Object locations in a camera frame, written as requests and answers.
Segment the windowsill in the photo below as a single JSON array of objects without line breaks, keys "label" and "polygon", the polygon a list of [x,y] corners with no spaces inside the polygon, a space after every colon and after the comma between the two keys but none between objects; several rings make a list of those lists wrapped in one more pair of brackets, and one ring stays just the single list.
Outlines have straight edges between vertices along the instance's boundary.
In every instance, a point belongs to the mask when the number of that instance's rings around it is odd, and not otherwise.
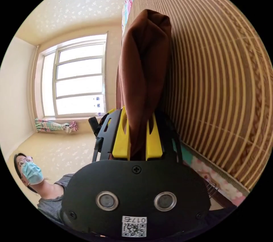
[{"label": "windowsill", "polygon": [[[100,120],[103,116],[96,116],[97,120]],[[73,121],[75,121],[76,123],[85,123],[86,121],[88,121],[90,117],[74,117],[74,118],[54,118],[54,117],[49,117],[49,118],[43,118],[44,120],[47,121],[52,121],[52,122],[56,122],[59,124],[63,124],[63,123],[71,123]]]}]

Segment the sticker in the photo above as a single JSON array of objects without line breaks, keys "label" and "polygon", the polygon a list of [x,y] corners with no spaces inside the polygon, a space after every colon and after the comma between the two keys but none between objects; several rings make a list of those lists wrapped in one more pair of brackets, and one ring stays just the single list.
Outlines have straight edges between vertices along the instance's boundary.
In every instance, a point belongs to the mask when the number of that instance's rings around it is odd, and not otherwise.
[{"label": "sticker", "polygon": [[147,217],[123,216],[121,236],[146,237],[147,236]]}]

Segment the surgical mask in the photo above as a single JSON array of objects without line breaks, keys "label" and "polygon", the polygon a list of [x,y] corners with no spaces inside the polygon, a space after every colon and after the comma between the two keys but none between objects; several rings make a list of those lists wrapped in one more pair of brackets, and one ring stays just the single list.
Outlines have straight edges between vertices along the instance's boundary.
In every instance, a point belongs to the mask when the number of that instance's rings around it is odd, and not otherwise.
[{"label": "surgical mask", "polygon": [[44,180],[42,170],[33,162],[26,162],[26,165],[21,167],[21,173],[26,177],[30,185],[39,184]]}]

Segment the eyeglasses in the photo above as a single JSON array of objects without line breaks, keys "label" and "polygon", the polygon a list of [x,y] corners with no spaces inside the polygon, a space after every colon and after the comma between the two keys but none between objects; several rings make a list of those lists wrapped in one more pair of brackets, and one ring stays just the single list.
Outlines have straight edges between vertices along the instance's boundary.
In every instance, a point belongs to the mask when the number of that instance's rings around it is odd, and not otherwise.
[{"label": "eyeglasses", "polygon": [[18,160],[18,163],[21,165],[21,167],[26,166],[26,162],[32,163],[32,162],[33,162],[33,158],[30,157],[30,156],[27,156],[27,157],[25,157],[25,158],[23,158],[23,159],[20,158],[20,159]]}]

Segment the screw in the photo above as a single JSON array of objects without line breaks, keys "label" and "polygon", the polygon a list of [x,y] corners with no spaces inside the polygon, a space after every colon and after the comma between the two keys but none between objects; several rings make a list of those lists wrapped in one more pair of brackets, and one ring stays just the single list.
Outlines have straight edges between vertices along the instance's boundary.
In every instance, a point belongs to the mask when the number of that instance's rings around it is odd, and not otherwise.
[{"label": "screw", "polygon": [[198,213],[197,215],[196,215],[196,219],[201,219],[202,218],[202,214],[201,213]]},{"label": "screw", "polygon": [[77,215],[74,212],[69,212],[69,215],[72,219],[76,219]]},{"label": "screw", "polygon": [[134,166],[132,171],[134,174],[139,174],[141,172],[141,168],[139,166]]}]

